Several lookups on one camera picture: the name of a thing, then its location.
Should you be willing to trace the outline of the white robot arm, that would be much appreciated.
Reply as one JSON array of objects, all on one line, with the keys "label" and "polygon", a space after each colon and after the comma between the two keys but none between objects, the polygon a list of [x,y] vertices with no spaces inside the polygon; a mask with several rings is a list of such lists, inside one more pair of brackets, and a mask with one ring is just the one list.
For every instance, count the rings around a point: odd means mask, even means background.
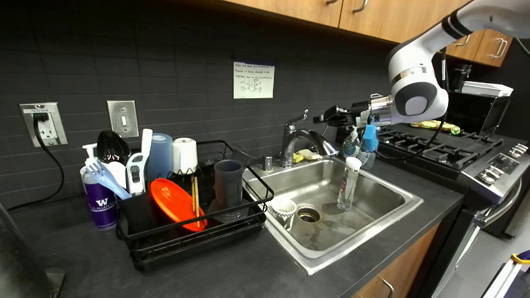
[{"label": "white robot arm", "polygon": [[352,108],[333,107],[314,121],[365,128],[443,118],[449,110],[449,92],[439,83],[435,57],[454,42],[483,30],[529,39],[530,0],[471,0],[456,9],[439,24],[390,52],[386,97],[355,103]]}]

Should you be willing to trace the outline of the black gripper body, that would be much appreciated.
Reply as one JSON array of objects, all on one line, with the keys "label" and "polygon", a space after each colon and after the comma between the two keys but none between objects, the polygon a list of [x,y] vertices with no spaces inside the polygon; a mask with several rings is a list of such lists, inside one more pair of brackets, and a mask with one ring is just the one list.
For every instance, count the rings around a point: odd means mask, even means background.
[{"label": "black gripper body", "polygon": [[368,102],[353,103],[350,108],[332,107],[325,113],[314,118],[315,125],[329,125],[333,128],[353,126],[357,120],[370,110]]}]

